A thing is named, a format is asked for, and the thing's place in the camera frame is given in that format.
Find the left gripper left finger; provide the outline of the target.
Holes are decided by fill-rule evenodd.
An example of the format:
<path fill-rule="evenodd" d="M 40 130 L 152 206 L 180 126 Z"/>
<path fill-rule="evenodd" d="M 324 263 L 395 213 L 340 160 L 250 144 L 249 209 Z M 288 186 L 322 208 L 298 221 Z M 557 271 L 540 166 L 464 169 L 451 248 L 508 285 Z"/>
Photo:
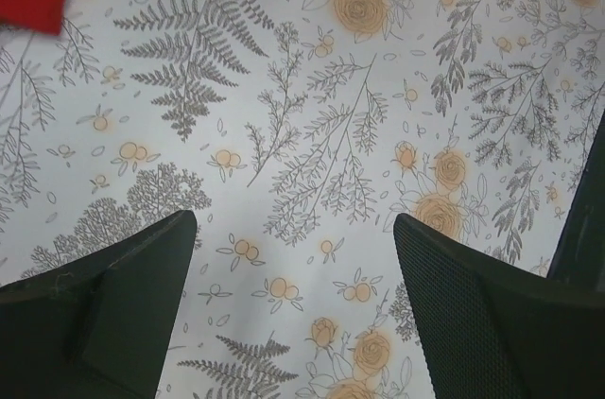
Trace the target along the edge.
<path fill-rule="evenodd" d="M 2 286 L 2 397 L 154 397 L 196 232 L 195 214 L 178 211 Z"/>

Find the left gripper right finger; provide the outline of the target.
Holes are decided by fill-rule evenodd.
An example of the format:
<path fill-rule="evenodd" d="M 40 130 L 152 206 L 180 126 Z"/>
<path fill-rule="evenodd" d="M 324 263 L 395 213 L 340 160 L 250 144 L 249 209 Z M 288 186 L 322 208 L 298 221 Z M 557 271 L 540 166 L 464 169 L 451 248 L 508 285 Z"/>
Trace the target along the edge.
<path fill-rule="evenodd" d="M 436 397 L 603 397 L 603 293 L 518 269 L 408 214 L 393 235 Z"/>

